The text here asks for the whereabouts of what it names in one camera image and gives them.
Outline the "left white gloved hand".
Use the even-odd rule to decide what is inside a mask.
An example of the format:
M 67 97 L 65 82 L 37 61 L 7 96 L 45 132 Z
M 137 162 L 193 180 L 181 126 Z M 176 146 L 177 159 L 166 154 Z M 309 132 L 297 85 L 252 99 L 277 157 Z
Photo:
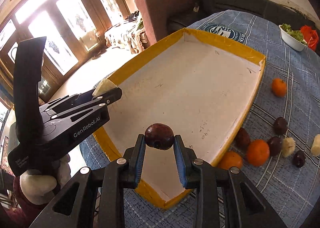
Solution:
M 65 186 L 71 179 L 70 160 L 69 154 L 60 159 L 56 178 L 51 175 L 29 174 L 27 171 L 15 177 L 14 185 L 17 185 L 17 188 L 14 193 L 16 197 L 25 198 L 34 205 L 49 203 L 54 197 L 53 189 L 57 185 Z

